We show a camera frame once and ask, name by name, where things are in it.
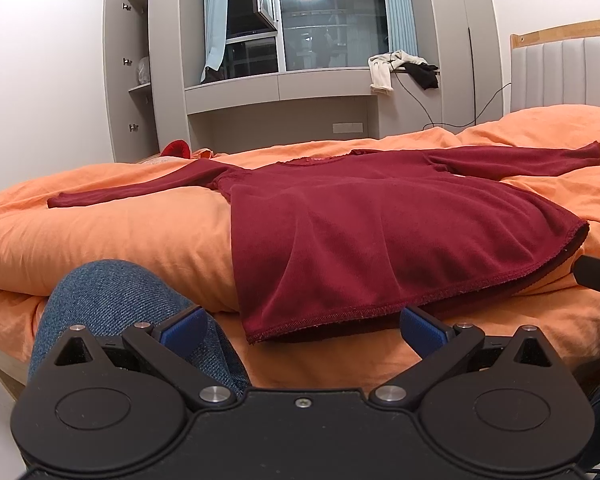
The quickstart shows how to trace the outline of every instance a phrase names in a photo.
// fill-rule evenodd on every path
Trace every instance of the wall socket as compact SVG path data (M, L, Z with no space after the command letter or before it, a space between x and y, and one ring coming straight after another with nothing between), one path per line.
M362 123L333 123L334 135L363 134L364 132Z

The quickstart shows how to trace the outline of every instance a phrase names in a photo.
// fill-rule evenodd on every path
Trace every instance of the window sill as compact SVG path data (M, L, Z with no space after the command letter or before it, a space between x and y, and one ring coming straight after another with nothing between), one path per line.
M236 106L308 99L372 95L368 67L317 68L215 81L185 89L187 114Z

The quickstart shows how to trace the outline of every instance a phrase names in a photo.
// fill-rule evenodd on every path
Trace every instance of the window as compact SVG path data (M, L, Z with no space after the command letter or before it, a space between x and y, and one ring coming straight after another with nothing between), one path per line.
M276 38L228 44L224 50L222 68L227 79L277 72Z
M388 52L384 0L280 0L287 70L366 66Z
M255 12L258 4L254 5L253 0L228 0L226 17L227 38L238 38L240 36L276 30L275 20L273 19L273 0L263 1L260 7L266 8L266 12Z
M385 0L228 0L224 59L205 82L366 66L389 51Z

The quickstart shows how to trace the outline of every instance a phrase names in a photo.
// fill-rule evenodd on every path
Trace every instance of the light blue curtain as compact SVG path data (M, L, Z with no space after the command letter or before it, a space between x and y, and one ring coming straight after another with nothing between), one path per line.
M226 8L228 0L205 0L205 68L218 70L224 57L226 42ZM205 78L202 71L200 81Z
M389 51L403 50L418 55L416 24L411 0L384 0L386 20L389 26Z

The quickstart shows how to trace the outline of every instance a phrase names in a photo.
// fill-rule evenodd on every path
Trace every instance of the sweater sleeve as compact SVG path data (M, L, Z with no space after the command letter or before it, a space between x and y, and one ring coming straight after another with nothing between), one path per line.
M577 150L515 148L512 146L461 146L447 150L424 150L434 164L465 176L500 180L508 176L558 176L600 165L600 143Z
M60 193L46 201L49 208L74 207L111 202L120 198L142 196L175 187L203 186L209 187L213 180L229 168L236 168L230 164L222 164L208 158L199 158L172 173L154 178L140 184L128 186L109 187L107 189L94 189L80 193Z

